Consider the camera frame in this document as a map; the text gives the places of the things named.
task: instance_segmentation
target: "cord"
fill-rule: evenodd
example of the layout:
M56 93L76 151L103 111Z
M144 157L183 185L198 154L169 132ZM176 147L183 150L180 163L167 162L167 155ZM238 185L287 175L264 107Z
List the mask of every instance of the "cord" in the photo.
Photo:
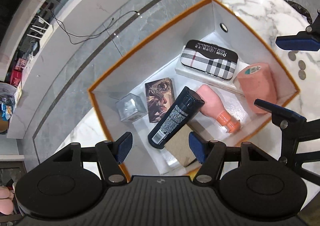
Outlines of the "cord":
M127 14L129 14L129 13L131 13L131 12L135 12L136 14L139 14L138 11L130 10L130 11L126 12L125 14L121 15L121 16L120 16L118 19L116 19L115 21L113 21L113 20L114 20L114 17L113 17L113 18L111 19L111 22L108 24L108 26L107 26L103 31L101 31L100 33L97 33L97 34L94 34L94 35L80 35L80 36L79 36L79 35L75 35L75 34L71 34L71 33L67 32L67 29L66 29L64 23L63 23L62 21L60 21L58 18L56 18L56 16L55 16L54 13L52 12L52 10L50 10L50 12L51 12L51 14L52 14L52 17L57 21L58 25L61 27L61 29L68 35L69 41L70 41L70 43L72 43L72 44L79 44L79 43L83 43L83 42L85 42L85 41L88 41L88 40L90 40L90 39L98 38L102 33L104 33L105 31L107 31L107 30L110 29L111 27L113 27L113 25L114 25L117 21L119 21L122 17L124 17L125 15L127 15ZM90 38L87 38L87 39L82 40L82 41L77 42L77 43L73 43L73 42L71 41L71 36L70 36L70 35L75 36L75 37L90 37Z

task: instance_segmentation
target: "ribbed black surface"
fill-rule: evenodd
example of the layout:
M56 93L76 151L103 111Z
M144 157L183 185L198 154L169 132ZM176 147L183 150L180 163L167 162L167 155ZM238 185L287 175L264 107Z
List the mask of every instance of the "ribbed black surface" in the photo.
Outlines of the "ribbed black surface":
M131 183L111 187L92 210L65 221L24 218L19 226L302 226L297 217L281 222L255 222L226 209L211 188L189 177L135 176Z

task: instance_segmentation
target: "black bottle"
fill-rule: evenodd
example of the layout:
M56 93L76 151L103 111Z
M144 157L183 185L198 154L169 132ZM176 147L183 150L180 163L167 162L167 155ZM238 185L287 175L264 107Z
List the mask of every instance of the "black bottle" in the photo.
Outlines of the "black bottle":
M175 135L199 109L204 105L201 97L184 87L164 117L148 134L148 141L154 148L162 149L172 136Z

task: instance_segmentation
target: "red box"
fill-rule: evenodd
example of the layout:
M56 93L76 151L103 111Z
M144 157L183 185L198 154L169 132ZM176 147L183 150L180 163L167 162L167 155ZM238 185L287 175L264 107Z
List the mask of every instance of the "red box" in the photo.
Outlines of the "red box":
M22 72L13 70L10 77L10 84L13 86L18 86L22 79Z

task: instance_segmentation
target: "marble table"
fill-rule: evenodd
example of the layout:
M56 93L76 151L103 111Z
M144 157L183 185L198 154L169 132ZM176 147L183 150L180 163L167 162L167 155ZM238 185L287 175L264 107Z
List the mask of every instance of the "marble table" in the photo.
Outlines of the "marble table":
M280 49L275 40L277 36L294 35L304 30L308 22L284 0L220 0L230 8L236 16L243 19L252 29L260 35L267 44L276 52L300 88L297 95L287 108L305 116L308 121L320 118L320 54L319 52L298 51L291 52ZM105 139L99 121L92 109L76 126L71 134L59 147L70 142L79 142L83 147L94 146L95 143ZM250 141L269 153L274 158L280 157L281 131L271 122L266 125ZM300 143L298 153L311 152L320 149L320 140ZM320 162L308 163L305 169L320 174ZM86 166L87 169L97 173L94 165ZM308 187L306 205L320 190L320 187L305 181Z

